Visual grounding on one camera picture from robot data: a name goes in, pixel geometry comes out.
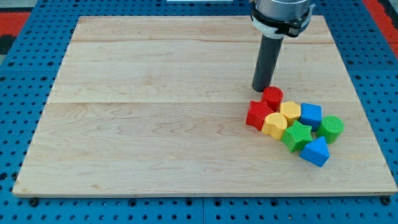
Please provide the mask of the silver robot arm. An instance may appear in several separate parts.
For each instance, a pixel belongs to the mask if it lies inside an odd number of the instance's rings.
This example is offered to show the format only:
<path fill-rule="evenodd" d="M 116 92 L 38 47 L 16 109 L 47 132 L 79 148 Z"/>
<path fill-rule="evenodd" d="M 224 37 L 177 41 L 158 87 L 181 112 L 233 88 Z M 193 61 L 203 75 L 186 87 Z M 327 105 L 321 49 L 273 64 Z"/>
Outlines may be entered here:
<path fill-rule="evenodd" d="M 257 0 L 251 20 L 269 39 L 298 37 L 308 27 L 315 6 L 311 0 Z"/>

